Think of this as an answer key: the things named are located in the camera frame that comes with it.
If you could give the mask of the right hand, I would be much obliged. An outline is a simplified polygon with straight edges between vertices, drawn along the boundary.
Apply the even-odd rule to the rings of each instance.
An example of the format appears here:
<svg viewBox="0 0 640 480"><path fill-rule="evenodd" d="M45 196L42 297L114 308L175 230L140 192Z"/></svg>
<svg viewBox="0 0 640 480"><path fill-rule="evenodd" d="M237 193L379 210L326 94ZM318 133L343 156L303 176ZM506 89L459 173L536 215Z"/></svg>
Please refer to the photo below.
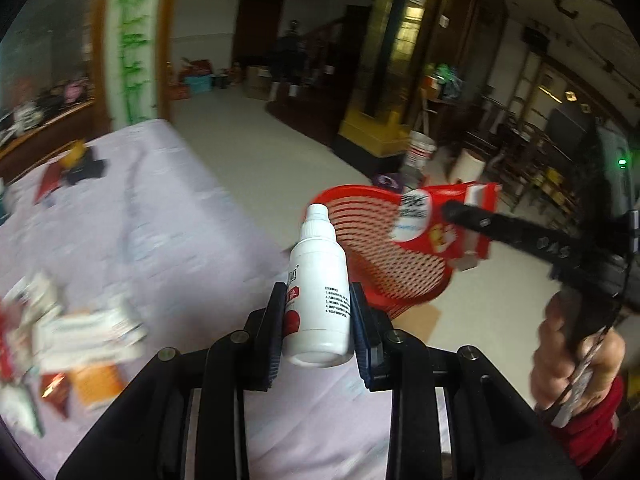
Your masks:
<svg viewBox="0 0 640 480"><path fill-rule="evenodd" d="M533 355L529 387L536 408L541 411L547 411L557 400L565 402L566 394L563 391L570 384L578 361L598 339L596 335L588 336L578 344L576 350L571 349L565 337L566 312L562 296L557 292L548 302L544 320L538 327L538 348ZM625 353L626 342L616 330L610 330L592 358L592 377L574 406L574 416L595 408L605 400L622 367Z"/></svg>

